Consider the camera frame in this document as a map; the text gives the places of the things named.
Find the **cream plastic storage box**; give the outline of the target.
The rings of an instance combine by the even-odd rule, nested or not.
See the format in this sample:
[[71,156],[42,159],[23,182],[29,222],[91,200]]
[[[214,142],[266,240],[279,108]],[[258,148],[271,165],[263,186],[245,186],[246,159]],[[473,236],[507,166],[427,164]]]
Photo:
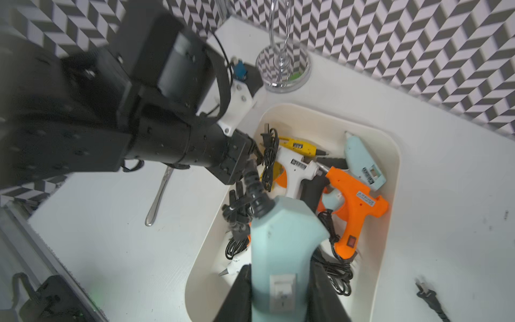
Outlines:
[[[318,145],[333,158],[344,157],[346,134],[353,134],[360,138],[378,165],[378,169],[372,170],[371,174],[385,177],[386,182],[373,194],[382,196],[390,207],[382,217],[366,217],[357,244],[358,255],[352,264],[352,294],[340,298],[352,321],[371,321],[398,185],[400,152],[397,145],[381,130],[295,104],[285,103],[272,107],[258,121],[254,132],[257,141],[261,140],[260,131],[265,124],[269,124],[281,136]],[[186,282],[186,311],[192,321],[213,321],[235,280],[231,275],[219,275],[228,264],[223,255],[228,239],[228,225],[218,211],[211,216],[211,226]]]

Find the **black hot glue gun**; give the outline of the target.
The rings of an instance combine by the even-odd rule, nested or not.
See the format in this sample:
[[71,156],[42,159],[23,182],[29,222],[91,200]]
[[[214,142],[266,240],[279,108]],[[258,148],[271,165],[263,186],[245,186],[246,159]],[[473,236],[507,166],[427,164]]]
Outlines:
[[[317,162],[328,168],[348,169],[344,158],[317,158]],[[325,209],[337,211],[343,207],[345,197],[340,191],[333,189],[330,193],[323,193],[324,189],[329,185],[328,178],[321,175],[316,175],[312,180],[304,179],[302,181],[303,190],[300,199],[306,203],[313,213],[321,212]]]

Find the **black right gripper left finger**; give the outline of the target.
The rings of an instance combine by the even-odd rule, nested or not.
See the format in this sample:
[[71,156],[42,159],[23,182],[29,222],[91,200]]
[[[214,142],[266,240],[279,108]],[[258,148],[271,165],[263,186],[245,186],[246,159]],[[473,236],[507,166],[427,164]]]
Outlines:
[[226,296],[215,322],[248,322],[252,320],[252,266],[242,267],[228,295]]

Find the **orange hot glue gun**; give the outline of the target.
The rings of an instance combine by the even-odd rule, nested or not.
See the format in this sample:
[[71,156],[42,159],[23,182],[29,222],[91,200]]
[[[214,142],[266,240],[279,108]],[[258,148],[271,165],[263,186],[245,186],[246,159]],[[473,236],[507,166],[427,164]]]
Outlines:
[[372,197],[371,189],[347,171],[320,162],[318,165],[325,171],[329,184],[344,199],[344,204],[333,210],[335,215],[347,223],[340,240],[334,243],[334,250],[341,259],[350,260],[356,253],[365,218],[369,215],[382,217],[389,203],[382,196]]

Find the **white glue gun orange trigger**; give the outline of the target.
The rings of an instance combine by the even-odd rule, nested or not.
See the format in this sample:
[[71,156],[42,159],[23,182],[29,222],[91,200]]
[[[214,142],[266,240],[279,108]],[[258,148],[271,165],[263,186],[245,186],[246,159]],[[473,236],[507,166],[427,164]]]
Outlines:
[[218,276],[225,276],[225,275],[238,275],[241,271],[241,269],[245,266],[250,264],[249,260],[237,260],[234,258],[227,266],[225,270],[220,272]]

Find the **white glue gun grey handle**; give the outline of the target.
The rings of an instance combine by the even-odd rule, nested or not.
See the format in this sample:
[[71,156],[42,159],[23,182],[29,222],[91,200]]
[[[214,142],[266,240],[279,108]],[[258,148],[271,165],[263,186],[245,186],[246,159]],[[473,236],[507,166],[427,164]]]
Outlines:
[[287,175],[286,197],[299,199],[301,195],[301,183],[304,180],[313,180],[318,173],[320,167],[315,161],[306,163],[303,156],[283,146],[279,146],[276,154],[276,162],[278,162]]

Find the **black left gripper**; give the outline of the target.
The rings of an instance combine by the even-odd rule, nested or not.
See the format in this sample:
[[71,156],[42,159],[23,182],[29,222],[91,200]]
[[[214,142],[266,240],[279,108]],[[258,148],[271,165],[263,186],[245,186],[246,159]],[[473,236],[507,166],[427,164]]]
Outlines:
[[181,170],[204,167],[224,185],[241,179],[253,154],[257,154],[255,141],[239,130],[229,137],[216,123],[193,127],[156,106],[143,110],[132,145],[135,159]]

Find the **yellow hot glue gun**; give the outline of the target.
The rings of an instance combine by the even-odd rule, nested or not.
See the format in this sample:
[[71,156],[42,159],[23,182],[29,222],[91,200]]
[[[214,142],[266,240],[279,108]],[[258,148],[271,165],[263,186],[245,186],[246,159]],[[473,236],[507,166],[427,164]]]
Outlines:
[[327,156],[329,154],[328,152],[318,148],[314,144],[295,138],[280,136],[279,144],[284,148],[292,150],[293,152],[296,152],[297,154],[300,154],[301,156],[305,156],[308,158]]

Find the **mint green glue gun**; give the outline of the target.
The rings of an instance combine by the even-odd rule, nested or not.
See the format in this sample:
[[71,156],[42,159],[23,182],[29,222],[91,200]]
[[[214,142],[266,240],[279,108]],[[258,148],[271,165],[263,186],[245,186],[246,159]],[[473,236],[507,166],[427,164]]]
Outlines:
[[379,190],[386,177],[358,136],[346,131],[345,159],[350,173],[371,190]]

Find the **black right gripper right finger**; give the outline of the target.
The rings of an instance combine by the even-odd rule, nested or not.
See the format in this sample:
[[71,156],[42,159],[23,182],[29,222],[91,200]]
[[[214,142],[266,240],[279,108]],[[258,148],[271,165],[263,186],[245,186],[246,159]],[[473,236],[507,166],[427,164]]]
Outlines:
[[326,264],[322,252],[315,251],[310,266],[307,321],[350,322],[351,319],[327,276]]

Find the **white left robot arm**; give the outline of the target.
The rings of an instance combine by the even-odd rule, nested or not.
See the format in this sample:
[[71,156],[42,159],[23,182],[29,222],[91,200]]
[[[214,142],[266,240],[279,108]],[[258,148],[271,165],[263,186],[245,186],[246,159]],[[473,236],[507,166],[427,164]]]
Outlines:
[[225,185],[257,146],[229,123],[237,88],[263,88],[156,1],[129,1],[106,46],[59,58],[1,34],[1,188],[147,161],[206,168]]

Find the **metal spoon on table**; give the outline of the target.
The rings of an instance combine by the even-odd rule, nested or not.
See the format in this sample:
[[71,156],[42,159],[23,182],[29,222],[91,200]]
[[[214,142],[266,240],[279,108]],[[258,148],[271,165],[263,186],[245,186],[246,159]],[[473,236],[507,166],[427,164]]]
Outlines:
[[145,226],[147,227],[151,227],[152,225],[154,225],[154,222],[156,220],[156,217],[157,217],[157,214],[159,212],[159,208],[160,208],[160,204],[161,204],[161,201],[162,201],[162,196],[164,194],[164,191],[168,185],[168,182],[170,180],[170,177],[172,175],[172,172],[173,172],[173,169],[171,167],[167,167],[163,177],[162,177],[162,181],[161,181],[161,184],[160,184],[160,187],[158,189],[158,192],[156,194],[156,197],[149,209],[149,212],[146,216],[146,219],[145,219]]

